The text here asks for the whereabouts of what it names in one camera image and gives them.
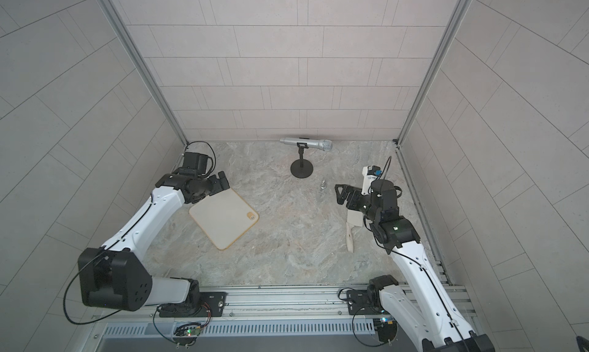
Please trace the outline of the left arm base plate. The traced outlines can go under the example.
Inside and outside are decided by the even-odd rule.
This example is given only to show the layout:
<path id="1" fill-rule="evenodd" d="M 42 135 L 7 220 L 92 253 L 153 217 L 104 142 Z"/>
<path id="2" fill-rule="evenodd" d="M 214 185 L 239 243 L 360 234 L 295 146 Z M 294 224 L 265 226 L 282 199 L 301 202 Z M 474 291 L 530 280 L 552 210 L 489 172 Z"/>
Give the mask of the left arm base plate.
<path id="1" fill-rule="evenodd" d="M 225 307 L 226 292 L 204 292 L 195 301 L 193 295 L 180 304 L 163 304 L 159 309 L 161 318 L 218 318 Z"/>

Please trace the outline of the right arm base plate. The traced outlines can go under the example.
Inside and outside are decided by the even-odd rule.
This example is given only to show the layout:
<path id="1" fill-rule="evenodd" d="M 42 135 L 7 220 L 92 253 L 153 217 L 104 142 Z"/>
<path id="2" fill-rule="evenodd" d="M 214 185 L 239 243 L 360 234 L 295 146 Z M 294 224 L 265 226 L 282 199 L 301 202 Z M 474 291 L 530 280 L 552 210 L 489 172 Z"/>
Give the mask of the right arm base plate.
<path id="1" fill-rule="evenodd" d="M 344 288 L 338 296 L 348 306 L 348 314 L 354 315 L 385 315 L 385 310 L 371 298 L 367 290 Z"/>

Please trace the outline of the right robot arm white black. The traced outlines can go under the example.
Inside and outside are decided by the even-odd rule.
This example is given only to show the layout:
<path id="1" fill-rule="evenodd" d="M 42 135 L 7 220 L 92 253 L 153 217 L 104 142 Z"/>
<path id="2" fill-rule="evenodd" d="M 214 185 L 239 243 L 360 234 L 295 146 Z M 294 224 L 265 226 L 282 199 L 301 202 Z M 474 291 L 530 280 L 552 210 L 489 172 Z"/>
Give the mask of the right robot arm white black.
<path id="1" fill-rule="evenodd" d="M 377 244 L 394 260 L 416 301 L 406 298 L 396 279 L 371 280 L 368 292 L 376 307 L 390 314 L 418 351 L 493 351 L 487 335 L 479 335 L 446 292 L 413 224 L 397 200 L 402 190 L 388 180 L 374 180 L 366 194 L 349 185 L 335 187 L 337 203 L 360 212 L 370 222 Z"/>

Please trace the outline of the white cutting board tan rim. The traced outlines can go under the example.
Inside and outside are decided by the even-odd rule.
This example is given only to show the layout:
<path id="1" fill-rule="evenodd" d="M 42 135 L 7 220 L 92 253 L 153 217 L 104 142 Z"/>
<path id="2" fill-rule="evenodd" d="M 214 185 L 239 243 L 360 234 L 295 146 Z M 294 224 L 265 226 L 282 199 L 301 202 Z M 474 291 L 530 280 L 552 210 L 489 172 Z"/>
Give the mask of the white cutting board tan rim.
<path id="1" fill-rule="evenodd" d="M 220 251 L 259 221 L 259 214 L 234 189 L 206 197 L 193 205 L 189 214 Z"/>

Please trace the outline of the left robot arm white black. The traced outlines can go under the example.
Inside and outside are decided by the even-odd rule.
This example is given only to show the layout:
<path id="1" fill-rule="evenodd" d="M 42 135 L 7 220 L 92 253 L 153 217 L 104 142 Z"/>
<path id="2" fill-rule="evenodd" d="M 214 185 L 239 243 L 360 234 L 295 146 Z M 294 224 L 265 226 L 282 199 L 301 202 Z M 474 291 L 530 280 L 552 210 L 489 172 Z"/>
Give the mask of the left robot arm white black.
<path id="1" fill-rule="evenodd" d="M 224 172 L 208 178 L 182 170 L 163 176 L 150 198 L 130 221 L 98 248 L 78 258 L 81 299 L 88 307 L 136 311 L 160 306 L 167 318 L 195 315 L 202 310 L 199 283 L 188 278 L 159 278 L 144 267 L 153 240 L 185 204 L 196 204 L 230 188 Z"/>

